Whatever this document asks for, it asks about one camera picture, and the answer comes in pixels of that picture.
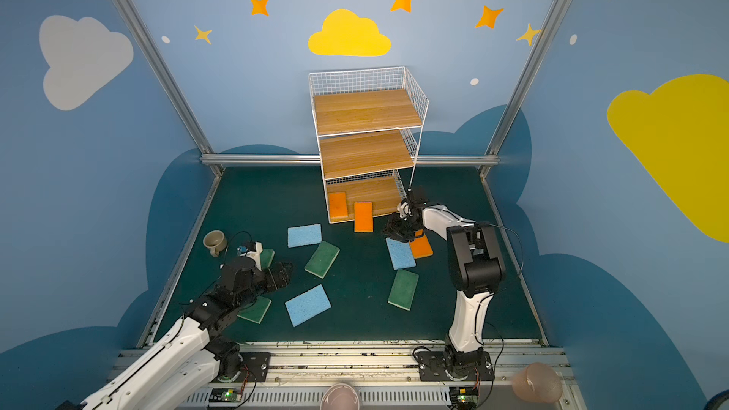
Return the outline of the orange sponge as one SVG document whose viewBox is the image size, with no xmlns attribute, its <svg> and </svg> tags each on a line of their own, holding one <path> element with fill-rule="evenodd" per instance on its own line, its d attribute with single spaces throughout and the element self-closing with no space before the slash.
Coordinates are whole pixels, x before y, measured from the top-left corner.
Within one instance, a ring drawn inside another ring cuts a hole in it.
<svg viewBox="0 0 729 410">
<path fill-rule="evenodd" d="M 355 233 L 372 233 L 373 203 L 371 201 L 358 201 L 354 203 L 354 231 Z"/>
<path fill-rule="evenodd" d="M 349 218 L 347 194 L 345 192 L 328 193 L 328 215 L 332 222 L 346 221 Z"/>
<path fill-rule="evenodd" d="M 430 257 L 434 254 L 428 237 L 423 230 L 415 233 L 415 237 L 409 242 L 409 248 L 415 259 Z"/>
</svg>

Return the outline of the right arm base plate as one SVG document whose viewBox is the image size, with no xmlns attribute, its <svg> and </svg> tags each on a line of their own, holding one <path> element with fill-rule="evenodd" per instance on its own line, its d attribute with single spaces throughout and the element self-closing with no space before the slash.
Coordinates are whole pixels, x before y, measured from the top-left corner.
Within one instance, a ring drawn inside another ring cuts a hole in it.
<svg viewBox="0 0 729 410">
<path fill-rule="evenodd" d="M 482 347 L 470 352 L 417 348 L 412 354 L 422 382 L 493 381 L 495 368 Z"/>
</svg>

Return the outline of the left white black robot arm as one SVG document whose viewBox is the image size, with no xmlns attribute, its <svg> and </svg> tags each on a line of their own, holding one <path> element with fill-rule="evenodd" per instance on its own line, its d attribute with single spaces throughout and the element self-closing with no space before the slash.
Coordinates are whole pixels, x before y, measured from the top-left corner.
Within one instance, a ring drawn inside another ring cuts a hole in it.
<svg viewBox="0 0 729 410">
<path fill-rule="evenodd" d="M 115 380 L 80 402 L 60 409 L 174 409 L 199 387 L 220 377 L 234 380 L 245 369 L 237 342 L 223 332 L 241 309 L 290 285 L 293 265 L 274 263 L 261 271 L 241 256 L 222 266 L 220 279 Z"/>
</svg>

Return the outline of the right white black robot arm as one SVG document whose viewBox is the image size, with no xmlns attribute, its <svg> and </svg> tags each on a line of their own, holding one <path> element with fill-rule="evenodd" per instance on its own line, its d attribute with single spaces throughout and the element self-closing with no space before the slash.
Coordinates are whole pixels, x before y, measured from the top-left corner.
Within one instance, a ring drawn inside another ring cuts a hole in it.
<svg viewBox="0 0 729 410">
<path fill-rule="evenodd" d="M 464 218 L 432 204 L 423 190 L 409 189 L 385 226 L 387 238 L 413 244 L 427 232 L 446 241 L 448 270 L 457 303 L 445 352 L 465 363 L 484 353 L 482 330 L 488 305 L 506 278 L 497 226 Z"/>
</svg>

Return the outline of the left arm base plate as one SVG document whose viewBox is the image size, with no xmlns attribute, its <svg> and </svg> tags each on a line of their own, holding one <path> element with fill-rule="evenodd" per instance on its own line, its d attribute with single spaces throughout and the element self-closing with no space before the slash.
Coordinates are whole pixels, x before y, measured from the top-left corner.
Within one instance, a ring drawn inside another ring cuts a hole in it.
<svg viewBox="0 0 729 410">
<path fill-rule="evenodd" d="M 216 380 L 220 383 L 264 383 L 271 362 L 269 352 L 234 352 L 223 357 Z"/>
</svg>

